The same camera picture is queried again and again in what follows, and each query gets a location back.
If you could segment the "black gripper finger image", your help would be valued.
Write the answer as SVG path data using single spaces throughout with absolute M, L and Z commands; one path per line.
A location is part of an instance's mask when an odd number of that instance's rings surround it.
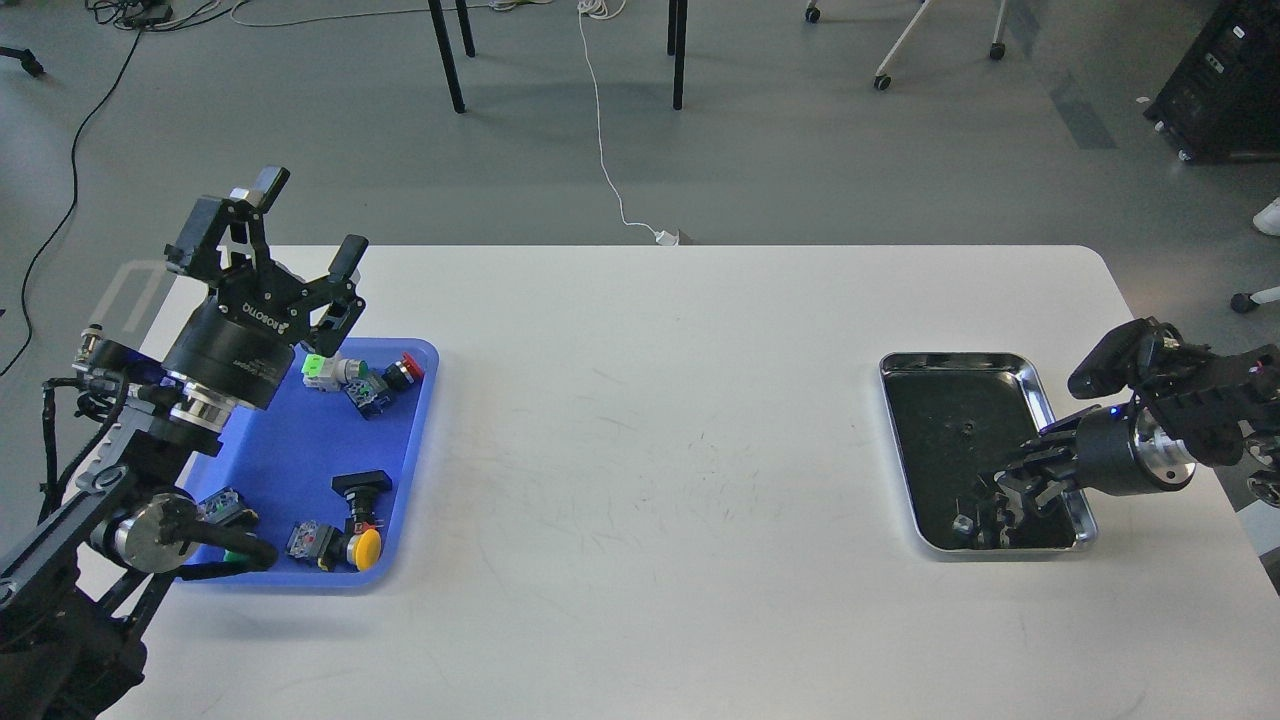
M 283 167 L 265 167 L 248 188 L 200 197 L 165 247 L 166 269 L 205 283 L 209 296 L 221 301 L 287 300 L 291 273 L 270 258 L 264 217 L 289 177 Z
M 1073 480 L 1048 475 L 1001 475 L 1000 489 L 1005 497 L 1000 520 L 1006 527 L 1021 527 L 1029 518 L 1047 518 L 1076 487 Z
M 310 297 L 316 301 L 351 301 L 358 279 L 358 263 L 369 249 L 369 240 L 360 234 L 347 234 L 326 274 L 310 283 Z
M 1000 486 L 1079 486 L 1078 429 L 1039 433 L 1027 441 L 1016 457 L 995 474 Z

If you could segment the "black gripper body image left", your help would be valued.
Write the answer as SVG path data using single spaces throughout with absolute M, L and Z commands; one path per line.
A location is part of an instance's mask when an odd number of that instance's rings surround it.
M 285 270 L 187 272 L 207 286 L 161 365 L 188 388 L 265 409 L 294 360 L 294 347 L 333 356 L 365 309 L 357 272 L 302 282 Z

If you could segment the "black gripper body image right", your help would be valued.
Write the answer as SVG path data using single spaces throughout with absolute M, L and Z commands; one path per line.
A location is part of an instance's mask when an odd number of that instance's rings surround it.
M 1088 407 L 1042 429 L 1039 442 L 1068 451 L 1062 479 L 1073 488 L 1155 495 L 1184 489 L 1196 474 L 1184 442 L 1140 405 Z

